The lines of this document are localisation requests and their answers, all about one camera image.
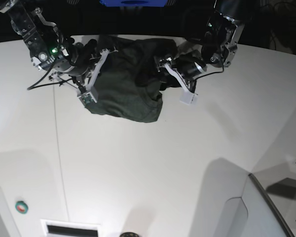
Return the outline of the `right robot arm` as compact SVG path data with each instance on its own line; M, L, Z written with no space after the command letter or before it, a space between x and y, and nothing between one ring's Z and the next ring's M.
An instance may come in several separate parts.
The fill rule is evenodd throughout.
M56 23L47 21L42 8L26 0L0 0L0 12L10 17L15 33L22 37L30 52L33 66L45 70L45 76L55 78L58 84L68 75L80 97L90 94L101 67L113 49L96 53L97 41L87 44L75 42L64 35Z

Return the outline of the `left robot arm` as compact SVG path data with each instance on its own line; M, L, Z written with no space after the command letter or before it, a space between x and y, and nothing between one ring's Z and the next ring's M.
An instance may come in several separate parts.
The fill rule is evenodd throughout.
M251 18L255 6L253 0L217 0L214 13L209 17L204 37L187 37L185 43L191 52L169 44L154 56L160 81L160 91L181 87L194 93L197 82L213 75L208 66L217 68L216 74L229 67L238 49L238 42Z

